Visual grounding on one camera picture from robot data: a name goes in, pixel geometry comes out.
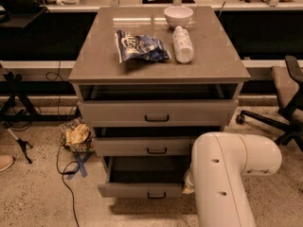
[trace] tripod stand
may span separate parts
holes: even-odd
[[[22,152],[25,154],[28,162],[30,164],[32,164],[32,161],[28,158],[27,156],[27,146],[29,146],[30,148],[33,148],[33,146],[28,142],[28,141],[23,141],[21,138],[19,138],[14,132],[13,130],[10,128],[10,124],[6,121],[2,121],[1,120],[2,125],[4,126],[4,128],[7,129],[7,131],[11,134],[11,136],[15,139],[15,141],[19,144]]]

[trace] white bowl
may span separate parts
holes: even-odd
[[[184,6],[171,6],[164,10],[167,23],[172,27],[185,27],[189,23],[193,14],[192,9]]]

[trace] drawer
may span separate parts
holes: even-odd
[[[238,83],[207,84],[74,84],[82,100],[186,100],[186,99],[231,99],[237,92]]]
[[[79,102],[90,127],[225,126],[237,100]]]
[[[180,197],[189,156],[110,157],[103,197],[163,199]]]
[[[179,198],[181,183],[104,183],[98,185],[103,198]]]
[[[221,126],[177,126],[177,127],[93,127],[91,134],[95,138],[173,138],[190,137],[196,139],[201,134],[219,131]]]
[[[189,155],[196,137],[93,138],[99,157]]]

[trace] black cable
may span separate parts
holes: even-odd
[[[60,153],[60,149],[61,149],[61,147],[63,146],[63,144],[64,144],[64,141],[63,141],[63,139],[61,139],[61,143],[60,143],[60,145],[59,145],[58,152],[57,152],[56,167],[57,167],[57,171],[59,172],[59,174],[62,175],[62,182],[63,182],[63,184],[68,188],[68,190],[69,190],[69,191],[71,192],[71,194],[72,194],[73,214],[74,214],[74,218],[75,218],[75,221],[76,221],[76,223],[77,223],[77,226],[80,227],[80,226],[79,226],[79,223],[78,223],[78,219],[77,219],[76,209],[75,209],[75,196],[74,196],[74,192],[73,192],[72,188],[71,188],[71,187],[65,182],[65,180],[64,180],[64,176],[65,176],[65,175],[73,175],[73,174],[76,174],[76,173],[79,171],[79,169],[80,169],[80,164],[79,164],[79,162],[77,162],[77,161],[72,161],[72,162],[70,162],[69,164],[66,165],[66,167],[64,168],[63,171],[60,171],[60,170],[59,170],[59,153]],[[66,169],[67,169],[70,165],[72,165],[72,164],[77,164],[76,170],[73,170],[73,171],[66,171]]]
[[[46,7],[46,10],[47,10],[49,13],[51,13],[51,12],[49,11],[48,7],[47,7],[46,5],[44,5],[44,6]],[[51,17],[51,20],[52,20],[52,23],[53,23],[53,26],[54,26],[55,38],[56,38],[57,41],[59,41],[58,31],[57,31],[57,27],[56,27],[56,23],[55,23],[55,21],[54,21],[54,18]],[[46,77],[47,80],[49,80],[49,81],[55,81],[55,80],[57,80],[57,79],[60,79],[61,81],[64,81],[63,78],[62,78],[62,76],[60,75],[60,70],[61,70],[61,55],[60,55],[60,53],[58,53],[58,62],[59,62],[59,66],[58,66],[57,72],[47,72],[47,73],[45,74],[45,77]],[[55,78],[51,79],[51,78],[49,77],[50,75],[55,75]],[[58,114],[60,123],[62,123],[61,118],[60,118],[60,110],[59,110],[59,109],[60,109],[60,103],[61,103],[61,95],[59,95],[59,97],[58,97],[57,114]],[[74,107],[71,108],[68,117],[71,116],[71,112],[73,111],[73,108],[74,108]],[[64,141],[63,141],[63,139],[61,139],[61,143],[60,143],[60,146],[59,146],[58,152],[57,152],[57,164],[56,164],[56,167],[57,167],[57,171],[62,175],[62,182],[63,182],[63,184],[68,188],[68,190],[70,191],[70,193],[71,193],[71,195],[72,195],[73,214],[74,214],[74,218],[75,218],[75,221],[76,221],[77,226],[80,227],[80,226],[79,226],[79,223],[78,223],[78,219],[77,219],[76,209],[75,209],[75,196],[74,196],[74,192],[73,192],[72,188],[71,188],[71,187],[65,182],[65,180],[64,180],[64,176],[65,176],[65,175],[73,175],[73,174],[76,174],[76,173],[79,171],[79,169],[80,169],[80,164],[79,164],[77,161],[72,161],[72,162],[70,162],[69,164],[66,165],[66,167],[65,167],[64,170],[63,170],[63,172],[61,172],[61,171],[59,170],[59,153],[60,153],[60,149],[61,149],[61,147],[62,147],[63,145],[64,145]],[[73,171],[66,171],[66,169],[67,169],[70,165],[72,165],[72,164],[77,164],[76,170],[73,170]]]
[[[17,112],[15,111],[14,107],[11,107],[13,112],[15,113],[15,115],[17,114]],[[8,124],[10,125],[11,128],[14,129],[14,131],[26,131],[27,129],[29,129],[29,127],[31,126],[31,121],[26,122],[26,124],[22,125],[22,126],[16,126],[16,122],[8,122]]]

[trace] gray cabinet top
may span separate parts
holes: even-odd
[[[211,7],[192,7],[187,26],[194,59],[179,63],[172,45],[173,30],[166,23],[165,7],[101,8],[69,77],[72,83],[233,83],[250,76]],[[155,35],[171,54],[164,62],[119,63],[115,32]]]

